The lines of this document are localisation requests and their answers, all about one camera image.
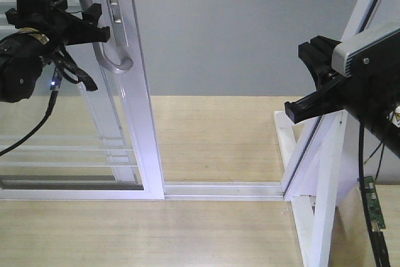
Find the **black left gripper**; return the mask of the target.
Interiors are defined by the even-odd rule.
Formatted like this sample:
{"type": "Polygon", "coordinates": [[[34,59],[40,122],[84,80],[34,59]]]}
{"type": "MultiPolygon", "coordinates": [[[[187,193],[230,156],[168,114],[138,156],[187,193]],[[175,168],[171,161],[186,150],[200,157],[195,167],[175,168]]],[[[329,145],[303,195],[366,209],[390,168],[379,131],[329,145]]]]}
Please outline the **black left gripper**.
{"type": "Polygon", "coordinates": [[[109,26],[91,26],[98,25],[101,17],[99,3],[82,11],[82,19],[68,13],[67,6],[67,0],[16,0],[16,7],[6,11],[6,19],[18,31],[5,37],[5,44],[69,46],[108,42],[109,26]]]}

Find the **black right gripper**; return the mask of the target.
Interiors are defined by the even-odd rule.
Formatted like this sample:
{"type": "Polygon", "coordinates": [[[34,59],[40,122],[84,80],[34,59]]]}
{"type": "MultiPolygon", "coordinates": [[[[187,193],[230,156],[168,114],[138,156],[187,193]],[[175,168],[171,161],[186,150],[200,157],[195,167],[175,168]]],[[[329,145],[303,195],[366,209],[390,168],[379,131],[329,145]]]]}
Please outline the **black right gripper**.
{"type": "Polygon", "coordinates": [[[354,117],[361,116],[363,82],[359,78],[333,74],[332,55],[340,43],[331,38],[316,36],[310,42],[298,46],[298,57],[310,72],[316,91],[297,101],[284,103],[286,116],[294,124],[342,109],[354,117]]]}

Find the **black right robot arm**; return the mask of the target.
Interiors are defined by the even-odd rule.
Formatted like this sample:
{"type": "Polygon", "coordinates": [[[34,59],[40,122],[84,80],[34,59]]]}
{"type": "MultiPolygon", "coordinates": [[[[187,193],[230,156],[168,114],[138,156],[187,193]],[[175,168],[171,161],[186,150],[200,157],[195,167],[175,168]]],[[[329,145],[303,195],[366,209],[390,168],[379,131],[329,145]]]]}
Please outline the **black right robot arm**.
{"type": "Polygon", "coordinates": [[[347,110],[365,128],[399,155],[399,126],[393,111],[399,106],[399,38],[395,35],[351,49],[351,42],[316,36],[298,47],[316,91],[285,112],[293,123],[347,110]]]}

